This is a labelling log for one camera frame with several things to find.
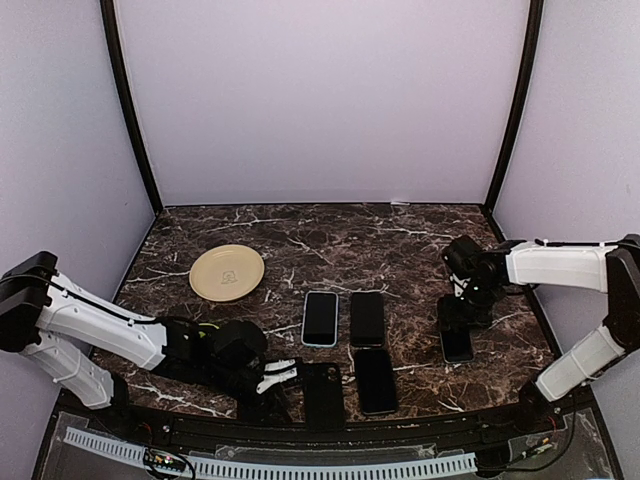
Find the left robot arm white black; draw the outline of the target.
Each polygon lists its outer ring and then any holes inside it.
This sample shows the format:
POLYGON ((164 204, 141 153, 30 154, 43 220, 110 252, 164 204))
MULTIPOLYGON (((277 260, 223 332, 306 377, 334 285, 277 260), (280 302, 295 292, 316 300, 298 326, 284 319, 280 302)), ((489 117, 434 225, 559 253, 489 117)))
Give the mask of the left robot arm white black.
POLYGON ((40 251, 1 277, 1 349, 30 359, 120 436, 141 427, 128 385, 95 364, 84 342, 156 376, 208 387, 237 403, 254 422, 288 423, 282 384, 299 375, 294 359, 269 362, 263 331, 246 320, 221 325, 148 317, 79 287, 40 251))

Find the teal edged phone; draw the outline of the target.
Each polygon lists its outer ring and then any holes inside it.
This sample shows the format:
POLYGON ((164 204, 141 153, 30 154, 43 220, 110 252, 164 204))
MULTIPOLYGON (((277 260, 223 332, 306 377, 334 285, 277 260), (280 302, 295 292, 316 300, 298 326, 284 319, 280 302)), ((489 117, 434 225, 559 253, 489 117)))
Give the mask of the teal edged phone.
POLYGON ((470 332, 467 328, 440 332, 444 360, 450 364, 471 362, 474 358, 470 332))

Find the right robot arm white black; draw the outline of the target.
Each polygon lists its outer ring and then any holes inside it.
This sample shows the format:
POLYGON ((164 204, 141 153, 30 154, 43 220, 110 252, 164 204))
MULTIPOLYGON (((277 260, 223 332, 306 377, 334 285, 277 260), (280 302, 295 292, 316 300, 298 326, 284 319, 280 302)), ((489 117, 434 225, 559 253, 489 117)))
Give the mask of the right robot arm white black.
POLYGON ((575 320, 584 335, 520 389, 510 424, 521 434, 545 422, 552 403, 639 348, 636 234, 601 242, 509 240, 492 249, 461 236, 444 248, 442 259, 452 286, 437 301, 446 361, 472 360, 471 330, 493 324, 493 308, 510 286, 552 288, 544 307, 554 318, 554 332, 566 332, 575 320))

